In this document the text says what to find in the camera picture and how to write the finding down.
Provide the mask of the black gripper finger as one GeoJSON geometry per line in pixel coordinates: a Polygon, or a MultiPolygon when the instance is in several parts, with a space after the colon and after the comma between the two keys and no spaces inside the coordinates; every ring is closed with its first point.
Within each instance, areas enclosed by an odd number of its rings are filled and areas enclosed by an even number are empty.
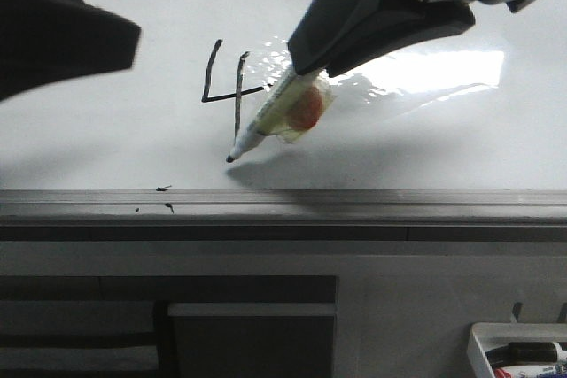
{"type": "Polygon", "coordinates": [[[288,41],[297,75],[329,67],[361,37],[358,28],[380,0],[313,0],[288,41]]]}
{"type": "Polygon", "coordinates": [[[141,28],[84,0],[1,0],[1,98],[129,69],[141,28]]]}

